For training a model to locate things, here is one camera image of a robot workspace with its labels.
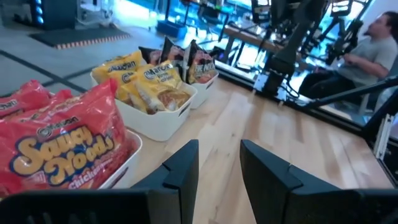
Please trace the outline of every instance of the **red noodle package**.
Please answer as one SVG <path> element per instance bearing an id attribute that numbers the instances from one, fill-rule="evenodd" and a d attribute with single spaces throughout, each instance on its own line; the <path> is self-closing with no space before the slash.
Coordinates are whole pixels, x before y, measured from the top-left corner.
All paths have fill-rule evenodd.
<path id="1" fill-rule="evenodd" d="M 146 47 L 138 47 L 138 49 L 141 51 L 142 58 L 151 65 L 158 65 L 160 56 L 162 55 L 161 50 L 157 49 L 149 49 Z"/>
<path id="2" fill-rule="evenodd" d="M 0 119 L 9 119 L 29 110 L 39 109 L 50 102 L 50 92 L 38 81 L 23 84 L 10 97 L 0 98 Z"/>
<path id="3" fill-rule="evenodd" d="M 165 37 L 162 53 L 160 55 L 160 63 L 167 60 L 171 61 L 172 65 L 178 68 L 178 73 L 181 77 L 183 72 L 184 52 L 185 50 L 182 47 L 174 44 L 168 37 Z"/>
<path id="4" fill-rule="evenodd" d="M 0 196 L 25 190 L 97 189 L 132 154 L 108 81 L 81 96 L 0 121 Z"/>
<path id="5" fill-rule="evenodd" d="M 195 41 L 192 41 L 185 50 L 185 60 L 188 57 L 188 70 L 183 71 L 182 80 L 188 84 L 207 83 L 217 71 L 214 59 L 203 49 L 201 49 Z"/>

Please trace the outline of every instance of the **desk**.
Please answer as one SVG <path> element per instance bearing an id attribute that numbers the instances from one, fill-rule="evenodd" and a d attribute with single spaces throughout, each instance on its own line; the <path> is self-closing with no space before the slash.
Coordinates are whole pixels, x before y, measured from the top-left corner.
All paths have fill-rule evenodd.
<path id="1" fill-rule="evenodd" d="M 255 224 L 243 185 L 239 142 L 250 139 L 295 166 L 344 189 L 392 188 L 366 142 L 218 79 L 214 93 L 167 142 L 142 136 L 137 174 L 151 173 L 191 139 L 199 139 L 194 224 Z"/>
<path id="2" fill-rule="evenodd" d="M 232 44 L 233 42 L 238 39 L 238 40 L 242 40 L 245 43 L 251 44 L 251 45 L 255 45 L 257 47 L 260 46 L 261 42 L 262 42 L 262 38 L 252 35 L 252 34 L 248 34 L 247 32 L 240 32 L 239 29 L 235 28 L 235 27 L 231 27 L 231 26 L 225 26 L 224 28 L 224 32 L 225 34 L 227 34 L 229 36 L 228 39 L 228 43 L 227 46 L 225 48 L 225 52 L 224 52 L 224 56 L 223 58 L 221 58 L 221 62 L 226 63 L 228 60 L 228 55 L 231 52 L 232 49 Z M 278 52 L 280 49 L 282 49 L 283 46 L 277 45 L 272 43 L 271 41 L 267 40 L 263 43 L 263 45 L 261 46 L 262 49 L 265 49 L 267 51 L 270 51 L 272 53 L 276 53 Z M 307 68 L 307 63 L 305 63 L 302 58 L 301 55 L 299 53 L 297 53 L 297 62 L 299 64 L 299 69 L 305 70 Z"/>
<path id="3" fill-rule="evenodd" d="M 189 13 L 189 7 L 191 4 L 196 4 L 197 6 L 199 6 L 199 10 L 202 7 L 210 7 L 207 4 L 203 4 L 200 2 L 196 2 L 196 1 L 184 1 L 182 0 L 183 3 L 186 4 L 187 10 L 185 11 L 185 16 L 184 16 L 184 22 L 183 25 L 186 26 L 187 25 L 187 19 L 188 19 L 188 13 Z M 166 7 L 166 12 L 165 12 L 165 20 L 167 20 L 169 18 L 169 13 L 170 13 L 170 3 L 171 0 L 167 0 L 167 7 Z M 224 35 L 224 28 L 228 23 L 229 20 L 229 15 L 232 13 L 231 11 L 226 10 L 225 7 L 222 7 L 221 9 L 218 9 L 216 7 L 210 7 L 216 11 L 218 11 L 220 14 L 224 14 L 226 16 L 224 23 L 223 23 L 223 28 L 221 29 L 220 32 L 220 36 L 218 37 L 218 41 L 220 42 L 223 39 L 223 35 Z"/>

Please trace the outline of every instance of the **ramen noodle package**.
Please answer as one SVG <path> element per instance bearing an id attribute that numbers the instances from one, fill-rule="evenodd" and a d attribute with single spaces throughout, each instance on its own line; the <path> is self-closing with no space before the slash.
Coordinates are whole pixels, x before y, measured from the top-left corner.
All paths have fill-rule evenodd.
<path id="1" fill-rule="evenodd" d="M 113 78 L 118 83 L 118 90 L 116 91 L 116 98 L 124 103 L 131 104 L 126 91 L 121 87 L 131 81 L 131 76 L 134 75 L 133 71 L 113 71 L 110 72 L 108 77 Z"/>
<path id="2" fill-rule="evenodd" d="M 109 78 L 109 74 L 113 71 L 135 71 L 141 65 L 141 51 L 132 54 L 116 57 L 108 60 L 103 65 L 93 69 L 93 78 L 98 83 L 103 83 Z"/>
<path id="3" fill-rule="evenodd" d="M 165 37 L 160 62 L 170 61 L 175 68 L 178 68 L 179 75 L 182 75 L 184 51 L 183 48 L 175 45 L 168 37 Z"/>
<path id="4" fill-rule="evenodd" d="M 80 96 L 1 120 L 0 194 L 100 187 L 134 152 L 115 91 L 109 79 Z"/>
<path id="5" fill-rule="evenodd" d="M 10 97 L 0 98 L 0 119 L 9 119 L 50 103 L 50 92 L 38 81 L 25 83 Z"/>
<path id="6" fill-rule="evenodd" d="M 216 74 L 214 59 L 206 51 L 197 46 L 196 42 L 191 42 L 187 49 L 188 66 L 187 71 L 183 71 L 182 80 L 188 84 L 207 83 Z"/>
<path id="7" fill-rule="evenodd" d="M 158 111 L 175 111 L 179 109 L 190 95 L 180 90 L 182 81 L 178 72 L 169 62 L 158 66 L 140 68 L 129 83 L 132 101 L 139 99 L 145 105 L 147 113 Z"/>
<path id="8" fill-rule="evenodd" d="M 151 65 L 158 65 L 160 60 L 160 55 L 162 54 L 161 50 L 157 49 L 149 49 L 146 47 L 138 47 L 141 51 L 142 58 Z"/>

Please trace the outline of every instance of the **table leg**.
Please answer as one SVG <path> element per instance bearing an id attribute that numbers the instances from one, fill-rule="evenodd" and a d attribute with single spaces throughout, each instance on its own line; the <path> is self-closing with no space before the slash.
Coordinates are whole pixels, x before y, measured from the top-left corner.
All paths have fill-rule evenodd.
<path id="1" fill-rule="evenodd" d="M 189 3 L 188 3 L 188 5 L 187 5 L 187 11 L 185 12 L 185 17 L 184 17 L 184 23 L 183 23 L 184 26 L 187 25 L 189 6 L 190 6 L 190 5 L 189 5 Z"/>
<path id="2" fill-rule="evenodd" d="M 218 42 L 221 42 L 223 40 L 224 29 L 225 29 L 225 26 L 228 23 L 228 20 L 229 20 L 229 14 L 227 14 L 226 17 L 225 17 L 223 28 L 221 29 L 220 36 L 218 37 Z"/>
<path id="3" fill-rule="evenodd" d="M 167 21 L 169 19 L 169 12 L 170 12 L 170 2 L 171 0 L 166 1 L 166 12 L 164 14 L 164 20 Z"/>
<path id="4" fill-rule="evenodd" d="M 228 38 L 228 43 L 226 45 L 225 51 L 224 51 L 224 55 L 221 58 L 221 62 L 226 63 L 228 61 L 228 56 L 229 53 L 231 53 L 231 49 L 232 49 L 232 45 L 234 44 L 235 38 L 234 37 L 229 37 Z"/>
<path id="5" fill-rule="evenodd" d="M 242 51 L 243 51 L 243 48 L 244 48 L 244 45 L 245 45 L 245 44 L 246 44 L 245 42 L 242 42 L 241 46 L 239 47 L 238 54 L 236 55 L 234 61 L 232 62 L 232 67 L 235 67 L 236 62 L 239 61 L 239 58 L 240 58 L 241 55 L 242 55 Z"/>

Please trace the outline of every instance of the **wooden table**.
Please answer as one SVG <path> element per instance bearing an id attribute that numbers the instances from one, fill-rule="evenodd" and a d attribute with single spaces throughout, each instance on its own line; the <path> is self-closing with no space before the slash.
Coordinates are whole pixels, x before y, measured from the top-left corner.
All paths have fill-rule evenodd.
<path id="1" fill-rule="evenodd" d="M 251 44 L 251 45 L 254 45 L 257 47 L 259 47 L 262 42 L 262 38 L 260 38 L 259 36 L 252 35 L 247 32 L 241 32 L 239 29 L 232 27 L 232 26 L 225 26 L 224 33 L 228 35 L 228 43 L 226 45 L 224 55 L 220 59 L 220 61 L 223 63 L 227 62 L 228 55 L 231 52 L 231 49 L 232 49 L 232 46 L 233 46 L 233 43 L 235 40 L 237 40 L 237 39 L 242 40 L 245 43 L 248 43 L 248 44 Z M 277 45 L 269 40 L 264 41 L 264 43 L 261 46 L 262 49 L 268 50 L 272 53 L 278 52 L 280 49 L 282 49 L 282 47 L 283 46 Z M 299 53 L 297 53 L 297 62 L 299 64 L 298 68 L 301 71 L 303 71 L 307 68 L 307 63 L 305 63 L 302 60 L 301 55 Z"/>
<path id="2" fill-rule="evenodd" d="M 250 139 L 343 189 L 392 188 L 365 141 L 218 79 L 215 91 L 167 142 L 142 137 L 137 174 L 145 177 L 191 139 L 199 139 L 194 224 L 255 224 L 239 163 Z"/>

